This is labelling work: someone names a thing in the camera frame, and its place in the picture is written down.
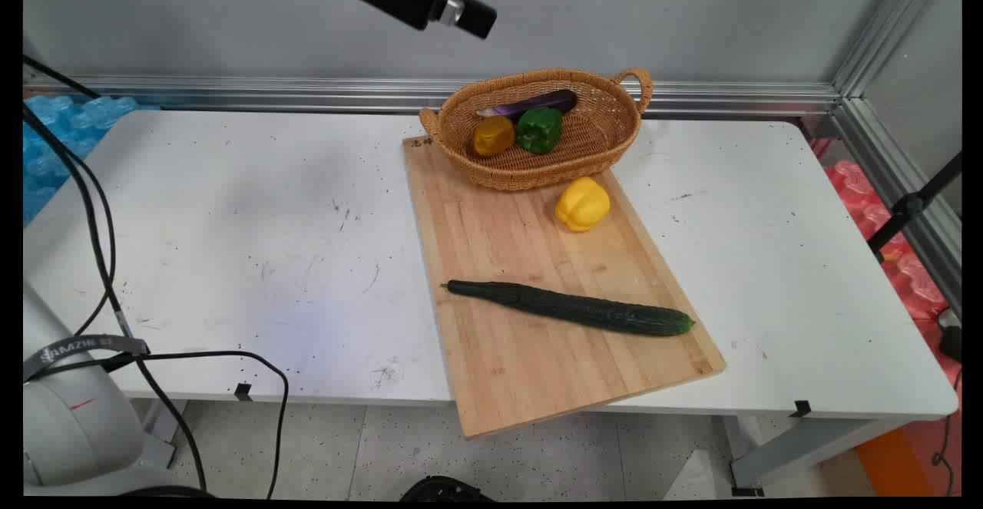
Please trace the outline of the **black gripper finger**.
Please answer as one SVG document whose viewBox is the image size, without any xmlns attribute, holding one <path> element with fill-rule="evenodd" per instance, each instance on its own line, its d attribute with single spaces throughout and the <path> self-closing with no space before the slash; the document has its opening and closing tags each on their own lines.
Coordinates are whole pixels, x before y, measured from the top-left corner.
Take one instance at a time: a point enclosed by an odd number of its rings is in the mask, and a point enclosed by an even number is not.
<svg viewBox="0 0 983 509">
<path fill-rule="evenodd" d="M 468 32 L 481 40 L 488 39 L 496 19 L 496 10 L 478 0 L 445 0 L 440 12 L 440 23 Z"/>
</svg>

